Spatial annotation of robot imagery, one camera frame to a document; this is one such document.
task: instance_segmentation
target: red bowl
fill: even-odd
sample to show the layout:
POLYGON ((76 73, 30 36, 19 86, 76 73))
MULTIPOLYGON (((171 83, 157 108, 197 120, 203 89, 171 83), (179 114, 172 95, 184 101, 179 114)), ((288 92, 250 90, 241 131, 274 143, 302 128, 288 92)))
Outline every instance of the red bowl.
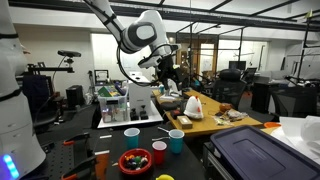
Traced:
POLYGON ((136 149, 131 149, 129 151, 126 151, 125 153, 123 153, 119 159, 119 168, 120 171, 125 173, 125 174, 129 174, 129 175, 138 175, 138 174, 142 174, 144 172, 146 172, 152 165, 152 156, 150 154, 149 151, 145 150, 145 149, 140 149, 140 148, 136 148, 136 149), (130 156, 130 155, 134 155, 134 156, 146 156, 146 158, 148 159, 148 164, 145 165, 143 168, 139 169, 139 170, 130 170, 125 168, 124 164, 126 161, 126 156, 130 156))

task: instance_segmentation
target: chair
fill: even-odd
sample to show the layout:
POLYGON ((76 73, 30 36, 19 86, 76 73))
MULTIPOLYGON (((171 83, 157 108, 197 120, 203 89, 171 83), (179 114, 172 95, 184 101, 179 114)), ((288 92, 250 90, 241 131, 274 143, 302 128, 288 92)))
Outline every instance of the chair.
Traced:
POLYGON ((249 92, 251 91, 251 86, 253 84, 253 78, 256 71, 257 71, 257 68, 247 68, 242 75, 241 80, 247 83, 246 89, 249 92))
POLYGON ((51 77, 25 75, 22 77, 21 88, 28 99, 36 132, 46 131, 50 124, 58 121, 59 116, 63 115, 63 97, 54 96, 51 77))
POLYGON ((221 103, 230 103, 234 109, 238 110, 239 102, 247 85, 240 80, 240 70, 224 69, 220 72, 219 77, 220 79, 214 82, 211 98, 221 103))
POLYGON ((279 116, 302 117, 317 115, 317 88, 314 87, 276 87, 270 88, 275 105, 275 118, 279 116))

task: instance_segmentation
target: red cup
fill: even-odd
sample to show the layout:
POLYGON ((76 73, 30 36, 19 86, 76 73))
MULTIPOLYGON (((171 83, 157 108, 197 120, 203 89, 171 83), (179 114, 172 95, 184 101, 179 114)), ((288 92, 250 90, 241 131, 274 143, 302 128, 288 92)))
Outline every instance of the red cup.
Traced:
POLYGON ((155 164, 162 164, 164 162, 164 154, 167 148, 167 144, 163 141, 156 141, 152 144, 153 156, 155 164))

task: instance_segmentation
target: blue light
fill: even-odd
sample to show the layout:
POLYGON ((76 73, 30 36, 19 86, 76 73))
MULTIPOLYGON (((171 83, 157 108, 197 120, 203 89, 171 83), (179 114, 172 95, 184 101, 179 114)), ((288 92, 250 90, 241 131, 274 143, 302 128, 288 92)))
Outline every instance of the blue light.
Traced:
POLYGON ((7 168, 10 171, 11 177, 14 178, 14 179, 17 179, 19 177, 19 172, 18 172, 16 166, 14 165, 11 156, 4 155, 3 156, 3 161, 6 163, 7 168))
POLYGON ((4 155, 3 156, 3 160, 5 163, 9 163, 9 162, 12 162, 12 159, 9 155, 4 155))

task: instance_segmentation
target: monitor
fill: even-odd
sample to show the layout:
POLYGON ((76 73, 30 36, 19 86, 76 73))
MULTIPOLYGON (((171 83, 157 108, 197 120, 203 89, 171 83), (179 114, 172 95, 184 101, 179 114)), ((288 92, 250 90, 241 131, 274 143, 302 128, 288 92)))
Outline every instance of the monitor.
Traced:
POLYGON ((229 61, 229 69, 246 70, 247 61, 229 61))

